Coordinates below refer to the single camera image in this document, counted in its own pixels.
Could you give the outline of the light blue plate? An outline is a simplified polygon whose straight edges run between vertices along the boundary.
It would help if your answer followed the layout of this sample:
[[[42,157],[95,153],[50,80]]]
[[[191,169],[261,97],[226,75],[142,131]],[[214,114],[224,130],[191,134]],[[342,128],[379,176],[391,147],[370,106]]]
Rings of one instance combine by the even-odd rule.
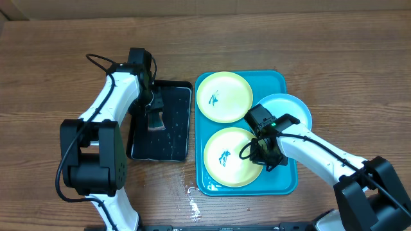
[[[304,124],[307,129],[312,129],[313,120],[309,108],[293,95],[271,94],[261,99],[258,104],[266,108],[276,118],[290,114]]]

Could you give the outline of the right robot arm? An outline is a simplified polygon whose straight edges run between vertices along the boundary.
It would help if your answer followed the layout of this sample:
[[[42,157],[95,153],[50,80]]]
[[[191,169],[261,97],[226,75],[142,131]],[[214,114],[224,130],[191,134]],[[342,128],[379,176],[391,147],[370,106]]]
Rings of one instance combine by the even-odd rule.
[[[405,230],[410,198],[392,164],[352,155],[311,132],[290,114],[274,117],[262,105],[244,119],[255,137],[245,145],[251,162],[273,170],[292,158],[332,186],[338,208],[324,213],[311,230]]]

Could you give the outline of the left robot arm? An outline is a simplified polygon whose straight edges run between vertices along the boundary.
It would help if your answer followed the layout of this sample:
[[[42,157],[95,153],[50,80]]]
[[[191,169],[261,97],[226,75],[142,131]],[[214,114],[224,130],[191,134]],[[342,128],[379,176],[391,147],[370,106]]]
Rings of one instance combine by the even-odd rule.
[[[55,177],[58,196],[68,203],[91,202],[106,230],[137,230],[139,214],[125,191],[127,157],[120,126],[127,113],[142,116],[149,131],[165,128],[164,103],[154,85],[155,58],[144,48],[130,48],[125,63],[104,68],[106,83],[94,103],[78,118],[60,125],[62,159]]]

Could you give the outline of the green and orange sponge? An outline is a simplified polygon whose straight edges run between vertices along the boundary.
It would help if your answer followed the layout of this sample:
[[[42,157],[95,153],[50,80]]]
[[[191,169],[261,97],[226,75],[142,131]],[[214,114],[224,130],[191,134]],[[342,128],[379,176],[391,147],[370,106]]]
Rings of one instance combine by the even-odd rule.
[[[164,121],[162,119],[163,111],[150,112],[148,114],[148,131],[156,132],[165,130]]]

